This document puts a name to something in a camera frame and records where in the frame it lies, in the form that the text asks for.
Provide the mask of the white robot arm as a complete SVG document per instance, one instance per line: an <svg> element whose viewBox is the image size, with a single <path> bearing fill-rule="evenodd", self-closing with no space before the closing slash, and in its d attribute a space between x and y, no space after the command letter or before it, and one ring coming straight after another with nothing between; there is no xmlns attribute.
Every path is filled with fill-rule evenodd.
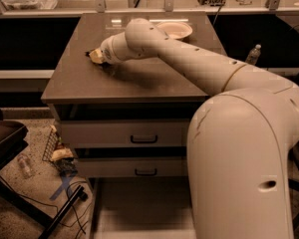
<svg viewBox="0 0 299 239"><path fill-rule="evenodd" d="M196 239L294 239L287 159L299 141L296 84L176 40L143 18L90 57L158 57L208 94L186 143Z"/></svg>

